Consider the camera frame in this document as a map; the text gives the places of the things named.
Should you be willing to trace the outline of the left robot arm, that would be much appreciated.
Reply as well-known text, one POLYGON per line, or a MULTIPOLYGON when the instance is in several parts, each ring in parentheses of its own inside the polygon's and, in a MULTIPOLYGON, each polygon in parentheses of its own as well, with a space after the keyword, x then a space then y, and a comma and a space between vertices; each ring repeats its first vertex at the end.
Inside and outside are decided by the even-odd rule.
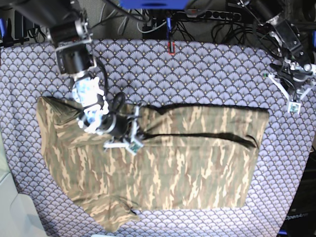
POLYGON ((269 35, 278 43, 280 64, 270 64, 275 72, 269 78, 289 102, 300 102, 316 85, 316 64, 303 48, 297 27, 286 20, 277 0, 238 0, 237 4, 260 25, 272 28, 269 35))

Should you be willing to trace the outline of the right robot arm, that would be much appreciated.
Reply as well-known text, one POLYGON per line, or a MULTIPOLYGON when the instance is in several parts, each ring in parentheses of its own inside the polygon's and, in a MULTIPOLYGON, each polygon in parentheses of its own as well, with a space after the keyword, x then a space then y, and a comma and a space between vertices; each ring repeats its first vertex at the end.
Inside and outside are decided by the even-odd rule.
POLYGON ((11 6, 34 23, 46 27, 47 39, 55 48, 56 63, 61 75, 74 80, 72 94, 81 104, 77 117, 78 126, 87 133, 109 134, 103 148, 125 148, 135 155, 143 147, 139 133, 140 107, 132 114, 122 115, 124 93, 118 93, 108 103, 108 86, 99 86, 99 77, 90 70, 104 69, 96 57, 88 51, 92 45, 87 13, 76 0, 14 0, 11 6))

